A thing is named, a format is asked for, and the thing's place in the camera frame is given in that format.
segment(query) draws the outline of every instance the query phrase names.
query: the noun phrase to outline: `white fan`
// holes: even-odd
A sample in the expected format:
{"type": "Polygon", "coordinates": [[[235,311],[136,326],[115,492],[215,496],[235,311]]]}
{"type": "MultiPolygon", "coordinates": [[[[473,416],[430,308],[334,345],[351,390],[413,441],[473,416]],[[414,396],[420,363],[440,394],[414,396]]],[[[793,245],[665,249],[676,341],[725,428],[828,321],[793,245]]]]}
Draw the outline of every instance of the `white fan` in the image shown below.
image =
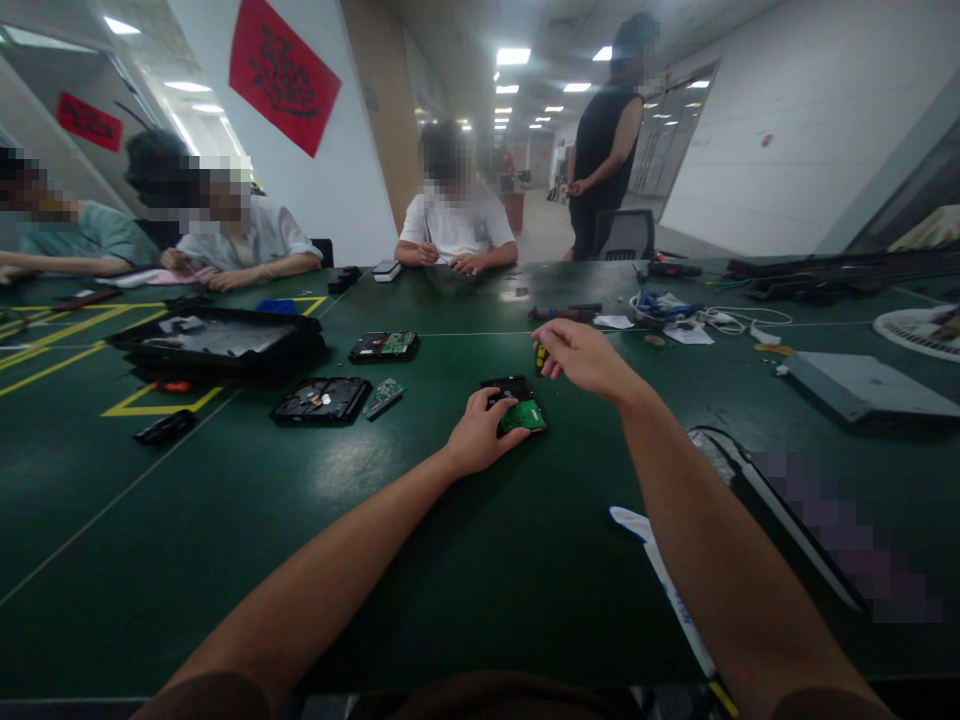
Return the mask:
{"type": "Polygon", "coordinates": [[[891,342],[942,360],[960,362],[960,313],[956,305],[897,310],[873,321],[891,342]]]}

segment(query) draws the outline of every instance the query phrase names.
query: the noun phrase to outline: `person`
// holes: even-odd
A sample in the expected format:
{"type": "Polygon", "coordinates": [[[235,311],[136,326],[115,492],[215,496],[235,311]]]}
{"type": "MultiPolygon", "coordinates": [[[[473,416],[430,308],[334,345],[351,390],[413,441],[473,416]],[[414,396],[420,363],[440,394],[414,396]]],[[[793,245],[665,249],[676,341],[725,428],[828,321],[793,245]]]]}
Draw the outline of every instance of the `person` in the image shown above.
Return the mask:
{"type": "MultiPolygon", "coordinates": [[[[553,320],[533,337],[550,352],[545,376],[566,375],[619,413],[663,560],[743,717],[890,720],[773,543],[606,336],[553,320]]],[[[500,418],[516,400],[488,410],[496,392],[472,395],[439,452],[341,517],[256,587],[134,717],[275,716],[440,496],[528,437],[528,430],[515,429],[497,438],[500,418]]],[[[639,542],[636,556],[639,571],[645,557],[639,542]]],[[[635,642],[639,647],[643,638],[635,642]]],[[[629,715],[608,708],[597,693],[546,678],[480,673],[419,691],[389,717],[629,715]]]]}
{"type": "Polygon", "coordinates": [[[0,210],[22,213],[19,252],[0,252],[0,284],[40,272],[110,277],[156,265],[160,251],[133,220],[51,188],[38,163],[0,148],[0,210]]]}
{"type": "Polygon", "coordinates": [[[517,261],[503,203],[470,182],[463,132],[454,122],[427,125],[420,137],[424,191],[407,208],[394,258],[407,267],[447,264],[461,274],[517,261]]]}
{"type": "Polygon", "coordinates": [[[567,195],[573,247],[564,260],[587,260],[595,247],[597,214],[617,210],[630,182],[637,136],[643,121],[638,86],[652,62],[659,25],[637,13],[620,26],[613,42],[610,80],[594,95],[577,127],[567,164],[567,195]]]}
{"type": "Polygon", "coordinates": [[[172,133],[146,130],[128,141],[127,153],[127,182],[144,204],[181,217],[186,211],[189,221],[181,224],[199,230],[164,251],[161,263],[175,275],[214,268],[207,287],[226,292],[320,267],[323,253],[287,208],[251,194],[228,171],[200,169],[172,133]]]}

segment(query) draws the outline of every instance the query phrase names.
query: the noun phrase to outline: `red decoration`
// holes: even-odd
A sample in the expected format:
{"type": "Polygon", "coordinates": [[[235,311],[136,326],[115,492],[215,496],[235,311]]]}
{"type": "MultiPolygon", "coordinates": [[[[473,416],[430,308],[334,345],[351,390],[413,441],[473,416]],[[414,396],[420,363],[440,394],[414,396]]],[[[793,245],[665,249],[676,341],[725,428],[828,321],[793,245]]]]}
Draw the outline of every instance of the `red decoration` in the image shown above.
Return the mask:
{"type": "Polygon", "coordinates": [[[341,84],[266,0],[242,0],[230,87],[310,157],[320,147],[341,84]]]}
{"type": "Polygon", "coordinates": [[[57,106],[57,122],[60,127],[89,140],[95,145],[106,148],[110,152],[120,152],[120,141],[123,139],[123,123],[88,105],[70,93],[60,93],[60,104],[57,106]]]}

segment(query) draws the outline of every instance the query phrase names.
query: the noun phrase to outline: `workbench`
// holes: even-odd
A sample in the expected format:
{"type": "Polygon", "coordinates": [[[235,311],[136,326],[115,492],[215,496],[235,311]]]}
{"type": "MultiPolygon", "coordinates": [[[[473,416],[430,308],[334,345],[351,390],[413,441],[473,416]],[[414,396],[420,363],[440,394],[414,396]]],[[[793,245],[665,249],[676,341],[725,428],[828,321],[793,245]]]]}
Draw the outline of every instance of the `workbench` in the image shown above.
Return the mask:
{"type": "MultiPolygon", "coordinates": [[[[267,415],[283,391],[200,388],[172,401],[142,389],[123,353],[100,341],[162,313],[160,302],[183,288],[128,291],[66,315],[49,312],[51,299],[89,281],[35,280],[0,298],[36,317],[15,338],[0,328],[0,342],[33,346],[0,353],[0,698],[151,695],[271,570],[442,447],[479,381],[519,374],[534,383],[550,430],[441,499],[304,688],[401,692],[481,668],[585,686],[702,680],[641,544],[608,515],[611,505],[644,512],[616,413],[566,379],[532,379],[537,324],[528,310],[602,302],[605,314],[627,314],[632,265],[524,264],[473,284],[441,268],[405,270],[390,284],[366,275],[321,300],[335,273],[217,302],[252,309],[293,298],[320,319],[329,345],[309,375],[407,386],[372,423],[278,428],[267,415]],[[415,360],[351,365],[352,345],[375,330],[420,333],[415,360]],[[192,407],[200,423],[166,448],[131,439],[170,406],[192,407]]],[[[874,355],[958,400],[958,366],[870,326],[884,312],[940,304],[936,295],[952,285],[956,278],[912,283],[828,308],[765,307],[793,316],[795,326],[777,331],[785,344],[874,355]]],[[[692,281],[651,288],[754,304],[692,281]]],[[[686,427],[720,427],[752,451],[819,457],[835,479],[833,499],[854,503],[858,522],[893,528],[878,542],[908,557],[926,577],[924,592],[956,620],[956,438],[853,431],[775,377],[746,336],[657,348],[645,334],[610,339],[686,427]]],[[[742,499],[868,679],[960,671],[960,625],[871,623],[829,590],[755,496],[742,499]]]]}

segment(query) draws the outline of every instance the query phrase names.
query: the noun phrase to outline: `black tank top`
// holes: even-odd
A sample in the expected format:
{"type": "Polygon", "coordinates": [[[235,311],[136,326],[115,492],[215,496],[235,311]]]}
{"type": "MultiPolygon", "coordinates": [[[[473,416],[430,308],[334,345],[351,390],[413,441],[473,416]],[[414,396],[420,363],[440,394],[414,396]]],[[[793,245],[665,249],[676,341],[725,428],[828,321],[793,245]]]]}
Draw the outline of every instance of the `black tank top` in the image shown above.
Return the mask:
{"type": "MultiPolygon", "coordinates": [[[[643,96],[632,87],[608,83],[600,88],[593,100],[583,111],[580,125],[577,127],[577,159],[574,166],[574,180],[584,180],[610,157],[613,150],[613,138],[617,134],[617,124],[623,109],[636,98],[643,96]]],[[[630,155],[617,171],[599,185],[583,194],[585,201],[619,203],[627,192],[630,183],[630,171],[633,168],[633,156],[637,151],[634,138],[630,155]]]]}

